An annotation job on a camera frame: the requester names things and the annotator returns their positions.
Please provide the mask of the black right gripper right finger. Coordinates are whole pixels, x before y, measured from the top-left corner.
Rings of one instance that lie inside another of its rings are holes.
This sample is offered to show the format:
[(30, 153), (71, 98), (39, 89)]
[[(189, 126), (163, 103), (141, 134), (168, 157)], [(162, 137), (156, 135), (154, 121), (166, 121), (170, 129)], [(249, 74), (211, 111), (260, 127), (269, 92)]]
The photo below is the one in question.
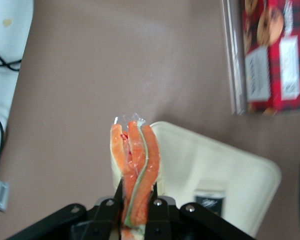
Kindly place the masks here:
[(170, 196), (158, 195), (153, 189), (148, 205), (145, 240), (172, 240), (170, 207), (176, 207), (176, 201)]

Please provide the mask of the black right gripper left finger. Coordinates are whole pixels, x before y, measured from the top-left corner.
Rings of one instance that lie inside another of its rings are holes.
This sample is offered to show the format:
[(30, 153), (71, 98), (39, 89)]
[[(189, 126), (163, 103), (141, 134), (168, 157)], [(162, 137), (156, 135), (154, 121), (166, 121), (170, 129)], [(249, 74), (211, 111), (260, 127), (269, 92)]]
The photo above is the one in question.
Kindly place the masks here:
[(88, 223), (87, 240), (120, 240), (123, 180), (120, 180), (114, 196), (105, 198)]

